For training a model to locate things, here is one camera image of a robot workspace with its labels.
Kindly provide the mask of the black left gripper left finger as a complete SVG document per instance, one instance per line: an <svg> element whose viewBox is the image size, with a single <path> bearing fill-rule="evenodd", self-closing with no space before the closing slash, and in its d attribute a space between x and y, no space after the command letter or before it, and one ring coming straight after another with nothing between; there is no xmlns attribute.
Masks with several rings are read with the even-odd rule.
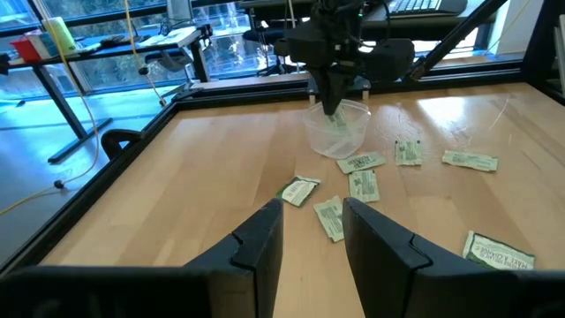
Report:
<svg viewBox="0 0 565 318"><path fill-rule="evenodd" d="M185 264L206 318L273 318L283 258L283 202L272 199Z"/></svg>

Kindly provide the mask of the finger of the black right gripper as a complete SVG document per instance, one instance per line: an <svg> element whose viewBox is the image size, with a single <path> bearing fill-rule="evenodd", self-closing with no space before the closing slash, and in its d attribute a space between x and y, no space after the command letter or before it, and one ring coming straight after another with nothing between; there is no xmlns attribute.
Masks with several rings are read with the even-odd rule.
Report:
<svg viewBox="0 0 565 318"><path fill-rule="evenodd" d="M349 87L352 85L356 74L354 71L345 68L335 68L331 71L332 84L332 106L331 113L335 114L339 103L346 95Z"/></svg>
<svg viewBox="0 0 565 318"><path fill-rule="evenodd" d="M327 69L324 67L318 68L318 67L309 66L308 72L312 75L316 83L316 87L318 88L324 113L326 115L331 115L332 114L331 86L330 86Z"/></svg>

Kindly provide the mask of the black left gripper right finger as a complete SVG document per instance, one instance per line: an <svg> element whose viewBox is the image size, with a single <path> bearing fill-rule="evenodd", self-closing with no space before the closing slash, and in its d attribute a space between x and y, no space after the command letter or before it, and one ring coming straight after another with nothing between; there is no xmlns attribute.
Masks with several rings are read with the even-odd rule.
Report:
<svg viewBox="0 0 565 318"><path fill-rule="evenodd" d="M366 318L479 318L479 266L365 203L343 202L346 253Z"/></svg>

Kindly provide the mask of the green white sweetener packet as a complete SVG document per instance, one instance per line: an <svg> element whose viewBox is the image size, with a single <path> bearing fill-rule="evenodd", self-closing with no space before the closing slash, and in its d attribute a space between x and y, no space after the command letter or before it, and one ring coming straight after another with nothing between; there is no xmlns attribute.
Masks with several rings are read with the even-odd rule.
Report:
<svg viewBox="0 0 565 318"><path fill-rule="evenodd" d="M276 197L295 207L302 207L318 187L321 181L317 178L295 176L276 194Z"/></svg>
<svg viewBox="0 0 565 318"><path fill-rule="evenodd" d="M503 270L532 270L535 256L513 246L469 231L462 257L486 268Z"/></svg>
<svg viewBox="0 0 565 318"><path fill-rule="evenodd" d="M376 175L373 170L353 171L349 175L350 197L365 203L380 200Z"/></svg>
<svg viewBox="0 0 565 318"><path fill-rule="evenodd" d="M313 209L325 232L334 243L344 239L343 204L337 195L322 203L314 204Z"/></svg>
<svg viewBox="0 0 565 318"><path fill-rule="evenodd" d="M337 160L336 163L340 170L345 174L353 171L366 170L386 163L386 158L377 152L369 152L353 155L345 159Z"/></svg>
<svg viewBox="0 0 565 318"><path fill-rule="evenodd" d="M417 166L423 163L419 140L397 140L395 142L395 164Z"/></svg>
<svg viewBox="0 0 565 318"><path fill-rule="evenodd" d="M497 171L499 162L498 158L494 156L453 150L446 150L441 160L450 165L486 172Z"/></svg>
<svg viewBox="0 0 565 318"><path fill-rule="evenodd" d="M333 115L327 115L327 120L329 125L335 129L344 130L347 128L348 121L342 105L336 108Z"/></svg>

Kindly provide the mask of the black office chair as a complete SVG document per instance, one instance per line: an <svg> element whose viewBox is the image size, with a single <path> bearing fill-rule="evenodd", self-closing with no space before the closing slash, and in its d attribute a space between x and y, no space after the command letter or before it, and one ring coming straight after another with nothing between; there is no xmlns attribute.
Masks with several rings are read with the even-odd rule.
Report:
<svg viewBox="0 0 565 318"><path fill-rule="evenodd" d="M266 66L256 72L258 77L290 74L300 70L299 66L288 64L287 57L276 54L275 43L283 38L285 30L289 27L289 20L284 18L281 26L269 26L262 21L260 26L244 32L243 38L249 42L257 42L265 58Z"/></svg>

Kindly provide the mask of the clear plastic container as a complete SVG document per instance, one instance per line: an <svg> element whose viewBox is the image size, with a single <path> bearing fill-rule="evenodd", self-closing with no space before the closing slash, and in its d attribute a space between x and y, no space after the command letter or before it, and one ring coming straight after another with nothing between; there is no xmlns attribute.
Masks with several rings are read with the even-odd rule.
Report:
<svg viewBox="0 0 565 318"><path fill-rule="evenodd" d="M311 105L303 115L311 149L333 159L347 158L361 147L371 117L368 107L361 102L342 99L340 105L344 107L348 121L344 130L329 125L321 102Z"/></svg>

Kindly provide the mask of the dark office desk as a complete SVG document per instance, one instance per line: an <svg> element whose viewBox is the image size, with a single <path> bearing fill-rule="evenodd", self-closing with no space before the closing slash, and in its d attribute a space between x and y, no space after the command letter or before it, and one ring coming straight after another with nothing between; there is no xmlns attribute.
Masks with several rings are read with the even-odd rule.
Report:
<svg viewBox="0 0 565 318"><path fill-rule="evenodd" d="M390 20L391 38L409 38L417 41L438 41L448 35L452 29L462 23L485 0L467 0L466 8L457 16L427 16L392 18ZM239 3L252 19L256 27L265 21L269 27L291 28L290 10L285 9L286 0L249 0ZM387 31L385 9L377 4L362 21L362 37L366 40L378 40Z"/></svg>

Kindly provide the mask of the black keyboard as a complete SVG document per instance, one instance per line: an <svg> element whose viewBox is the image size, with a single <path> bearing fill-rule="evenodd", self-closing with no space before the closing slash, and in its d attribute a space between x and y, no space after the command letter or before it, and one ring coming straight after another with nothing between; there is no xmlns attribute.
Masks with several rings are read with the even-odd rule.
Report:
<svg viewBox="0 0 565 318"><path fill-rule="evenodd" d="M467 0L392 0L388 4L391 15L447 14L464 11Z"/></svg>

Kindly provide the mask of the white papers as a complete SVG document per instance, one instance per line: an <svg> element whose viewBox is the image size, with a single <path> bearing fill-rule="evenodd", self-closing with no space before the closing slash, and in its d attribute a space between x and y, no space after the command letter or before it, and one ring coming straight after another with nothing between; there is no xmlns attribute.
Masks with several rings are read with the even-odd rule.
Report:
<svg viewBox="0 0 565 318"><path fill-rule="evenodd" d="M175 45L184 47L196 41L201 36L201 31L195 26L188 26L170 31L167 35L154 35L140 42L139 47L152 47L163 45Z"/></svg>

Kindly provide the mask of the black curved clamp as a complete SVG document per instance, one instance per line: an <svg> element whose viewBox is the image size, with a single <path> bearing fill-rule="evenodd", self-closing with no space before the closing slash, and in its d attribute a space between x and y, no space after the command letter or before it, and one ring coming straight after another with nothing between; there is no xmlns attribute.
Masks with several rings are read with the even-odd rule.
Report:
<svg viewBox="0 0 565 318"><path fill-rule="evenodd" d="M105 155L112 161L139 143L143 137L144 134L141 131L111 129L102 135L102 149Z"/></svg>

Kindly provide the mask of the yellow-green cylinder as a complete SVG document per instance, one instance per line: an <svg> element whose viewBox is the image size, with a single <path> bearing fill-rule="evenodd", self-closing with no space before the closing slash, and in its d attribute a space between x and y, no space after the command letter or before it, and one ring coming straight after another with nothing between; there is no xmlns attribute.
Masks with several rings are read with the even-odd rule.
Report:
<svg viewBox="0 0 565 318"><path fill-rule="evenodd" d="M42 24L65 56L78 53L78 46L62 17L44 19Z"/></svg>

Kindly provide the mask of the black-legged office desk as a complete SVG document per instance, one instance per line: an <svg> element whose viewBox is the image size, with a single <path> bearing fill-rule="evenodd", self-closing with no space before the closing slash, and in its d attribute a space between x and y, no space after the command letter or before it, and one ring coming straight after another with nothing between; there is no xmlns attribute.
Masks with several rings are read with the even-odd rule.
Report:
<svg viewBox="0 0 565 318"><path fill-rule="evenodd" d="M212 27L209 24L196 26L201 31L201 36L194 42L190 43L184 47L176 47L175 45L163 45L163 46L152 46L140 48L139 42L135 42L131 46L120 45L115 48L109 49L98 49L95 53L86 54L80 53L76 56L67 57L65 60L67 62L79 62L85 60L106 58L106 57L120 57L126 55L134 55L136 53L147 53L158 51L163 57L168 55L168 52L172 49L177 49L183 52L187 57L192 58L194 64L194 69L198 78L202 82L207 82L210 80L208 74L208 68L206 61L203 56L203 51L200 45L202 40L208 39L213 35ZM50 98L53 100L64 119L66 120L68 126L74 131L76 135L76 140L59 150L53 156L48 159L51 164L56 164L62 162L67 156L69 156L73 151L75 151L79 146L81 146L85 141L92 138L98 130L109 125L112 122L110 117L93 120L92 127L90 129L85 129L82 123L78 120L75 113L65 100L61 91L57 88L54 80L49 76L46 71L45 66L47 64L61 64L63 60L59 57L53 57L48 60L42 60L36 63L26 63L22 59L12 60L12 61L0 61L0 72L8 71L10 69L30 67L33 69L35 76L40 80L46 91L48 92Z"/></svg>

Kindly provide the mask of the red box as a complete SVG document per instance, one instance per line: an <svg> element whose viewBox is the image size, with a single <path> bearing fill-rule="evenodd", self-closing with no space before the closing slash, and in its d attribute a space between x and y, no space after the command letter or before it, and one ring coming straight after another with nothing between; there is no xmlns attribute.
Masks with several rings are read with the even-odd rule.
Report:
<svg viewBox="0 0 565 318"><path fill-rule="evenodd" d="M11 45L26 63L41 62L41 56L26 37L11 41Z"/></svg>

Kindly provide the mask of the black diagonal frame strut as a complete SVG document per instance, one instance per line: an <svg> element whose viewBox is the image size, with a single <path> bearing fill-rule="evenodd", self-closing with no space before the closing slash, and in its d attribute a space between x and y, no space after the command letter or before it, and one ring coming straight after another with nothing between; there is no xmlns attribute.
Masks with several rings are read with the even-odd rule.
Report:
<svg viewBox="0 0 565 318"><path fill-rule="evenodd" d="M484 0L467 18L443 38L425 57L420 57L402 77L402 82L420 80L434 68L473 29L485 23L508 0Z"/></svg>

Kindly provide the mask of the black frame post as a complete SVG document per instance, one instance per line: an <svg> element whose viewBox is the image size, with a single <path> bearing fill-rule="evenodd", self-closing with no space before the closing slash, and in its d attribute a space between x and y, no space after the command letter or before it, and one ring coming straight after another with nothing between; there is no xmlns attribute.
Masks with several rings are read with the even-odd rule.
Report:
<svg viewBox="0 0 565 318"><path fill-rule="evenodd" d="M555 29L565 0L543 0L523 59L522 75L537 90L565 106L565 48L558 50Z"/></svg>

